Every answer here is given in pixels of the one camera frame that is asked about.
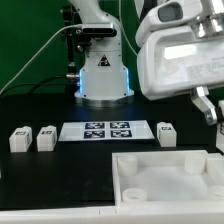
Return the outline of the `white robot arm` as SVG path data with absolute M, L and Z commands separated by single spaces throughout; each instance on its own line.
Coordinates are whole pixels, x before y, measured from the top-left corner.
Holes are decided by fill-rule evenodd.
M 127 92 L 122 66 L 121 23 L 102 11 L 100 0 L 68 0 L 81 23 L 73 37 L 86 54 L 79 97 L 115 100 Z M 134 0 L 141 92 L 150 100 L 190 94 L 208 124 L 224 121 L 209 91 L 224 86 L 224 0 Z

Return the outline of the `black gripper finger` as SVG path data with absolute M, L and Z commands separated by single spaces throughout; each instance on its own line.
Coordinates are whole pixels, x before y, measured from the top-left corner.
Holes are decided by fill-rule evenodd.
M 204 114 L 207 124 L 214 125 L 218 118 L 215 106 L 209 100 L 208 95 L 209 91 L 206 86 L 196 87 L 191 92 L 191 101 Z

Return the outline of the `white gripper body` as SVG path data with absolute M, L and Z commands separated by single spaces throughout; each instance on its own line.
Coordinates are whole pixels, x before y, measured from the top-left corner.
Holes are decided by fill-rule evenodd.
M 224 86 L 224 37 L 200 40 L 189 26 L 156 31 L 143 44 L 137 68 L 150 100 Z

